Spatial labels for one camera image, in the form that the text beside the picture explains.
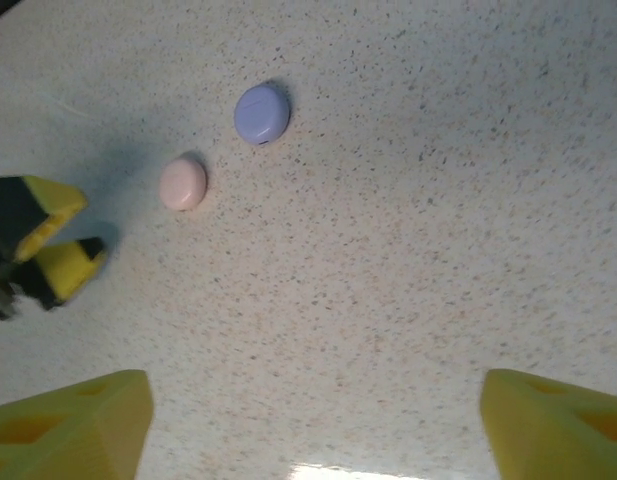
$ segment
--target speckled countertop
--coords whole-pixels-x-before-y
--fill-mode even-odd
[[[3,17],[0,174],[82,187],[65,235],[113,254],[0,323],[0,403],[141,368],[140,480],[464,480],[496,476],[487,369],[617,393],[617,1],[416,3]],[[292,123],[251,148],[232,110],[267,80]],[[209,194],[174,214],[191,149]]]

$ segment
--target pink pill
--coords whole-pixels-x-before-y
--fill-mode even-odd
[[[195,208],[206,194],[206,172],[193,159],[178,158],[164,168],[159,197],[171,210]]]

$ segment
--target white speckled surface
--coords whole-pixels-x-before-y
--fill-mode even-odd
[[[66,235],[115,243],[0,323],[0,403],[142,368],[140,480],[441,480],[496,476],[489,368],[617,393],[617,0],[221,3],[0,20],[0,174],[81,186]],[[252,148],[232,109],[270,79],[292,122]],[[210,189],[174,214],[191,149]]]

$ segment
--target round tablet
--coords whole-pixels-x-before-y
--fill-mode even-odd
[[[263,145],[277,140],[290,120],[286,97],[270,85],[259,85],[242,95],[235,108],[235,128],[248,143]]]
[[[195,160],[178,158],[164,168],[159,197],[172,210],[190,210],[206,194],[206,172]]]

